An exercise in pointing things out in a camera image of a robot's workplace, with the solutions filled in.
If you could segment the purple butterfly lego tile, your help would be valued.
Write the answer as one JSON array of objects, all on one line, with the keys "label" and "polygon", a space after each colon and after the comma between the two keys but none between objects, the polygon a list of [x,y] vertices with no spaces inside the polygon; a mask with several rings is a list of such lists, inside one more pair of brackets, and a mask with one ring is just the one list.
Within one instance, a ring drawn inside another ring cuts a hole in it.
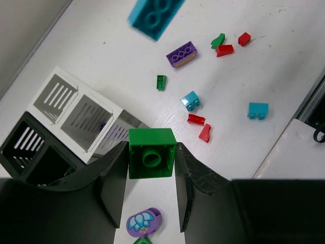
[{"label": "purple butterfly lego tile", "polygon": [[100,123],[99,130],[101,131],[105,127],[106,123]]}]

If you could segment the purple round lotus lego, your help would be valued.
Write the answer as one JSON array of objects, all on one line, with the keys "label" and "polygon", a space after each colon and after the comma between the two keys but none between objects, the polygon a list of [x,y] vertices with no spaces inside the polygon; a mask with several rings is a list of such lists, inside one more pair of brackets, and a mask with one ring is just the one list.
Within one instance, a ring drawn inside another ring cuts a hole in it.
[{"label": "purple round lotus lego", "polygon": [[154,233],[161,223],[161,212],[151,207],[130,216],[126,222],[126,230],[132,237],[145,237]]}]

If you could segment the green square lego brick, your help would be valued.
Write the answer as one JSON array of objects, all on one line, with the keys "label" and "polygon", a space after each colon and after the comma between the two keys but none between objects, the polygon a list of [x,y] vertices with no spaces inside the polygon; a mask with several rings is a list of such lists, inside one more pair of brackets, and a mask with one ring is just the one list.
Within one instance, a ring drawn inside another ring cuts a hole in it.
[{"label": "green square lego brick", "polygon": [[172,176],[177,141],[170,128],[129,129],[129,178]]}]

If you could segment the purple rectangular lego brick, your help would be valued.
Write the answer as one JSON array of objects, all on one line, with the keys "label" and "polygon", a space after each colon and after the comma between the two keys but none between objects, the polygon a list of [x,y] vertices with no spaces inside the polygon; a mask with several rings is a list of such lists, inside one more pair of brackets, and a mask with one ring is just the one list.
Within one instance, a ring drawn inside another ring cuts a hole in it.
[{"label": "purple rectangular lego brick", "polygon": [[194,44],[189,41],[171,53],[167,54],[166,58],[173,68],[178,69],[195,59],[197,53],[198,51],[195,48]]}]

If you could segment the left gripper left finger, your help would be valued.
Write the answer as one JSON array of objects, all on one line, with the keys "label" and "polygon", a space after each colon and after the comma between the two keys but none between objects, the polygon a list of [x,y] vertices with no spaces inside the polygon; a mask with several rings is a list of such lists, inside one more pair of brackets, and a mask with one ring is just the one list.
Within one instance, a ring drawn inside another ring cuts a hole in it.
[{"label": "left gripper left finger", "polygon": [[113,243],[127,178],[127,142],[48,186],[1,179],[1,243]]}]

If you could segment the cyan long lego brick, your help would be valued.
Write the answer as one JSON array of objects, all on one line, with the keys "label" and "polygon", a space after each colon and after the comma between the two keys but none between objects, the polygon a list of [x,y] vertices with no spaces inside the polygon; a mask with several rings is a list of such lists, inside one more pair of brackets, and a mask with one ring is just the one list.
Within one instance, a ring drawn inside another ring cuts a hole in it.
[{"label": "cyan long lego brick", "polygon": [[137,1],[128,22],[131,27],[158,41],[183,3],[184,0]]}]

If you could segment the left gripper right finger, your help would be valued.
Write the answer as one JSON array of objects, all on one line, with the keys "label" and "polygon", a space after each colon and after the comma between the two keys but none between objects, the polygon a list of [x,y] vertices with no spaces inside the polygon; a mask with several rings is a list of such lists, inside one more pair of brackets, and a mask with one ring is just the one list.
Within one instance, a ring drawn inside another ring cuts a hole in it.
[{"label": "left gripper right finger", "polygon": [[228,180],[176,145],[186,243],[324,243],[324,181]]}]

